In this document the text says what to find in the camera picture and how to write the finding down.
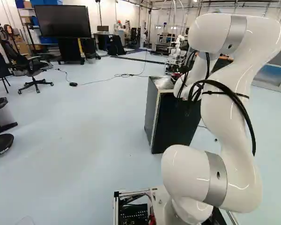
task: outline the blue bin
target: blue bin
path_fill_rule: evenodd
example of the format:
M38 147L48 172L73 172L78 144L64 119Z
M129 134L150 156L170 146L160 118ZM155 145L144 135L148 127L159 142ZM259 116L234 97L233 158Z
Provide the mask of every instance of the blue bin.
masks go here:
M57 44L57 39L53 37L39 36L39 39L42 44Z
M30 0L32 6L34 5L62 5L62 0Z
M45 4L44 0L30 0L30 2L32 4L32 6L34 6L34 5L44 5Z
M24 1L23 0L15 0L15 5L17 8L24 8Z
M44 0L45 5L62 5L62 0Z
M38 20L36 16L32 16L32 24L33 26L38 26Z

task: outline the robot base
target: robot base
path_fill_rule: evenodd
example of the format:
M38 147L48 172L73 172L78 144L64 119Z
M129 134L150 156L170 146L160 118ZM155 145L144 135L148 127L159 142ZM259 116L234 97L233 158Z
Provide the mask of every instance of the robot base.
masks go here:
M148 210L144 210L144 205L146 204L139 204L139 210L141 213L136 212L135 215L129 215L129 223L127 221L123 221L121 219L123 212L123 205L120 203L129 197L138 197L146 195L149 199L148 201ZM164 186L157 186L152 187L150 189L139 190L139 191L116 191L114 193L114 202L113 202L113 225L126 225L126 224L138 224L141 225L139 220L139 216L143 218L143 213L146 212L147 218L151 218L152 216L155 219L155 222L151 221L151 225L188 225L183 220L181 220L175 210L172 207L170 202L170 195L166 191ZM230 212L227 211L228 217L226 219L230 219L232 224L237 225L237 221L230 216ZM227 225L225 219L223 218L221 212L218 208L214 207L212 216L206 220L202 225Z
M170 195L164 186L151 188L150 196L157 225L188 225L175 213Z

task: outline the black wheel base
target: black wheel base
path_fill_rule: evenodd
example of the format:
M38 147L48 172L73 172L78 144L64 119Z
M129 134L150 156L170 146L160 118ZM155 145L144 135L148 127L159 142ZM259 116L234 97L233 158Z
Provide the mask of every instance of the black wheel base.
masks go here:
M11 134L0 135L0 155L6 152L14 142L14 136Z

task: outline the cardboard box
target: cardboard box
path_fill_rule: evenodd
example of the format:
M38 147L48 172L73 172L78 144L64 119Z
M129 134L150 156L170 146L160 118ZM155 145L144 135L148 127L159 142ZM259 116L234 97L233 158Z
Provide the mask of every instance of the cardboard box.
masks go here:
M23 42L24 41L21 35L14 36L14 38L15 38L15 42Z
M30 1L24 1L24 8L32 8L32 4Z
M15 47L13 41L9 41L14 50L17 52L17 48L19 49L20 54L28 54L26 57L29 58L31 57L31 52L26 44L26 42L18 42L16 43L17 48Z
M34 46L35 46L36 50L41 50L41 49L43 49L43 46L42 46L42 45L34 45ZM30 47L31 50L34 50L33 45L29 45L29 47Z
M22 23L31 23L30 16L21 16Z

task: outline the television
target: television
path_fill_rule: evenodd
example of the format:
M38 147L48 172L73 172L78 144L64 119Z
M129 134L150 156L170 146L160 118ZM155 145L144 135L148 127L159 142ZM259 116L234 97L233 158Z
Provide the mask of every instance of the television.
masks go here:
M35 5L42 36L91 38L89 14L85 6Z

